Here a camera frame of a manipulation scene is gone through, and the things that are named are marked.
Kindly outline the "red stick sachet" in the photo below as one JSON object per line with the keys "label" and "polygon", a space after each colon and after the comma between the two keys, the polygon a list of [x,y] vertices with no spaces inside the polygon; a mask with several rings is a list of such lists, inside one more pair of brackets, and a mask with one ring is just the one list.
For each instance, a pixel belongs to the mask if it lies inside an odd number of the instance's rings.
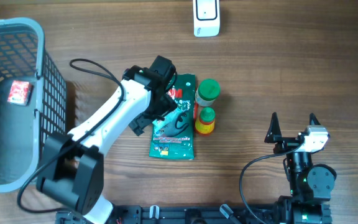
{"label": "red stick sachet", "polygon": [[196,121],[198,116],[198,104],[197,102],[194,102],[194,108],[193,108],[193,121]]}

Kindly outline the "green 3M gloves package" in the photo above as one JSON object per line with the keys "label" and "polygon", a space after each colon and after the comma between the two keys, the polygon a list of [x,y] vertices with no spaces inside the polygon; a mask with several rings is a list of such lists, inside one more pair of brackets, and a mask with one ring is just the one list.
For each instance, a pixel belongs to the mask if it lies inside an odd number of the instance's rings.
{"label": "green 3M gloves package", "polygon": [[150,157],[172,160],[194,159],[195,85],[194,74],[177,76],[175,84],[168,92],[177,104],[177,108],[167,114],[163,121],[153,122]]}

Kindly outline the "green lid white jar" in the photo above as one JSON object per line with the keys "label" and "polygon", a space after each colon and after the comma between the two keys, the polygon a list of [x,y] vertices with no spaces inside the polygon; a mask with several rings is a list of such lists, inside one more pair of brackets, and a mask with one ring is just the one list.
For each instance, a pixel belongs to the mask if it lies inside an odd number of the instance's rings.
{"label": "green lid white jar", "polygon": [[214,79],[203,80],[195,93],[195,100],[197,104],[203,107],[211,106],[215,99],[219,96],[221,87]]}

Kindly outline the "green cap sauce bottle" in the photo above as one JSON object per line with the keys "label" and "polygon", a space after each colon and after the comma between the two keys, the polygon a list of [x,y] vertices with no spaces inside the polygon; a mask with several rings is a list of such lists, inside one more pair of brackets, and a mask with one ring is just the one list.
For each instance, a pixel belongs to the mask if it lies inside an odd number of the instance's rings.
{"label": "green cap sauce bottle", "polygon": [[201,135],[209,135],[214,131],[216,113],[211,107],[205,107],[195,121],[195,131]]}

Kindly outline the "red square snack packet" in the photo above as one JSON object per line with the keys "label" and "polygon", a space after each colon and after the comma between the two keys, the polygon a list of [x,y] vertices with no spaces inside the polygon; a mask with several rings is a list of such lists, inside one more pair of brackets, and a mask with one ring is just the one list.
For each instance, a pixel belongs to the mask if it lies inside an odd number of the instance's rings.
{"label": "red square snack packet", "polygon": [[30,82],[14,80],[7,101],[11,104],[26,106],[32,91]]}

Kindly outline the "light green tissue packet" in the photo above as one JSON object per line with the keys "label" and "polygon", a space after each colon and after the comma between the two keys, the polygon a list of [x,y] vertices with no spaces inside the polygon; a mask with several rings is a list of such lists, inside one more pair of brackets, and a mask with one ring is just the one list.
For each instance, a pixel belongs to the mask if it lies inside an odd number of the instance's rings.
{"label": "light green tissue packet", "polygon": [[178,110],[174,110],[172,112],[170,112],[169,114],[167,114],[164,117],[164,120],[161,119],[156,119],[152,124],[154,126],[154,130],[155,131],[159,131],[160,129],[162,129],[164,126],[166,126],[168,123],[171,123],[176,117],[177,115],[180,113],[180,111]]}

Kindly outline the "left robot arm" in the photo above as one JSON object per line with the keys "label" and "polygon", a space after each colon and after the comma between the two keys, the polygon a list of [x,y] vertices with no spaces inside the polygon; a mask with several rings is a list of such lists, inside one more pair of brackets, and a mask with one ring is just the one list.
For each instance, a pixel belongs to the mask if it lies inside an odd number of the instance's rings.
{"label": "left robot arm", "polygon": [[114,205],[101,192],[104,157],[131,128],[136,135],[176,109],[168,95],[177,77],[172,61],[157,56],[149,68],[124,72],[119,88],[90,118],[69,133],[53,132],[45,141],[36,188],[90,223],[107,223]]}

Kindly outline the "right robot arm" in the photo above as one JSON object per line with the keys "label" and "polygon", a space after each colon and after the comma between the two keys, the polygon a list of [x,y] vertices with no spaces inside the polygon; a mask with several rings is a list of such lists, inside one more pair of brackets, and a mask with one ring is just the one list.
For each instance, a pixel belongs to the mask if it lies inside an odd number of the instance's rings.
{"label": "right robot arm", "polygon": [[314,164],[312,155],[324,149],[328,130],[311,113],[309,125],[296,137],[283,137],[276,113],[272,114],[264,142],[274,144],[273,154],[285,156],[283,166],[290,196],[281,196],[273,206],[274,223],[331,223],[326,202],[337,178],[325,164]]}

